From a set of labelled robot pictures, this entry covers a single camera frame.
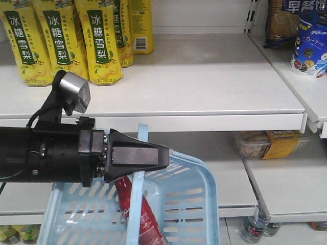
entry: water bottle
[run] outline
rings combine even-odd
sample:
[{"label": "water bottle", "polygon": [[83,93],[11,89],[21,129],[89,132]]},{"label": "water bottle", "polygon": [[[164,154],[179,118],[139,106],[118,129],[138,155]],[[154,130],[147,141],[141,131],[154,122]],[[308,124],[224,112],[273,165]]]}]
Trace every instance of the water bottle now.
[{"label": "water bottle", "polygon": [[282,223],[269,223],[264,231],[264,236],[271,237],[276,235],[277,231],[280,229]]},{"label": "water bottle", "polygon": [[257,243],[264,234],[264,230],[269,224],[269,219],[264,211],[259,208],[258,218],[253,216],[244,219],[241,238],[247,243]]}]

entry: snack box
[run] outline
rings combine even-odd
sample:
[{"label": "snack box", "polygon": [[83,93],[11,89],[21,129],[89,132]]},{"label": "snack box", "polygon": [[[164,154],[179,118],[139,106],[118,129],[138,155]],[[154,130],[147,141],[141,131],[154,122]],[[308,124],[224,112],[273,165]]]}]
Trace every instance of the snack box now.
[{"label": "snack box", "polygon": [[[272,132],[272,134],[278,135],[281,139],[279,142],[274,144],[275,149],[272,149],[272,140],[269,137],[268,132]],[[303,147],[314,137],[314,134],[309,132],[309,130],[304,134],[301,134],[299,131],[290,130],[236,131],[233,132],[232,135],[233,141],[238,148],[240,155],[247,159],[286,157],[290,153]]]}]

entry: cable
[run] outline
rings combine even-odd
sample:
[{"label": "cable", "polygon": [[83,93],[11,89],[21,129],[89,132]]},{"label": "cable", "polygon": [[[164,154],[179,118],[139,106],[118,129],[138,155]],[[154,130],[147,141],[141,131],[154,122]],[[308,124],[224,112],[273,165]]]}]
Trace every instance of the cable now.
[{"label": "cable", "polygon": [[21,174],[24,170],[25,170],[25,168],[23,168],[21,171],[15,173],[15,174],[13,174],[12,176],[1,177],[0,180],[7,180],[7,179],[10,179],[10,178],[12,178],[12,177],[15,177],[15,176]]},{"label": "cable", "polygon": [[26,128],[31,128],[34,120],[39,116],[39,115],[42,115],[43,113],[53,109],[53,108],[56,108],[60,106],[59,103],[53,103],[53,104],[50,104],[50,105],[47,105],[47,106],[44,106],[42,107],[41,109],[37,110],[30,118],[29,122],[26,124]]}]

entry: red bottle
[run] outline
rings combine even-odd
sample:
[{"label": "red bottle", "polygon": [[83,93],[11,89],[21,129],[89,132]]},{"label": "red bottle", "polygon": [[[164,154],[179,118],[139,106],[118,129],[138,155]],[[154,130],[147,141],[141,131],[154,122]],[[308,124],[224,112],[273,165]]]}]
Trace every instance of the red bottle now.
[{"label": "red bottle", "polygon": [[[132,182],[127,176],[115,181],[121,212],[125,220],[128,220],[129,206],[132,194]],[[159,224],[152,212],[148,201],[143,197],[141,210],[141,225],[139,229],[140,245],[168,245],[161,233]]]}]

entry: juice bottle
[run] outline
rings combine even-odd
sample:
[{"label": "juice bottle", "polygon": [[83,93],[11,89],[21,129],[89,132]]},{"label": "juice bottle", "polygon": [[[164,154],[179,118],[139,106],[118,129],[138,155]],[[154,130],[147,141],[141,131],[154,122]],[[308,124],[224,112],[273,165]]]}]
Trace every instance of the juice bottle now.
[{"label": "juice bottle", "polygon": [[48,46],[54,74],[65,70],[88,80],[81,23],[73,0],[32,0]]},{"label": "juice bottle", "polygon": [[19,241],[19,233],[11,226],[0,226],[0,242],[2,244],[16,244]]},{"label": "juice bottle", "polygon": [[2,19],[17,67],[29,86],[46,86],[53,75],[41,26],[30,0],[0,1]]},{"label": "juice bottle", "polygon": [[36,244],[41,225],[12,225],[24,244]]},{"label": "juice bottle", "polygon": [[114,0],[114,30],[123,67],[131,66],[134,62],[128,8],[128,0]]},{"label": "juice bottle", "polygon": [[78,0],[91,82],[111,85],[123,77],[113,25],[113,1]]},{"label": "juice bottle", "polygon": [[153,52],[151,0],[129,0],[133,53]]}]

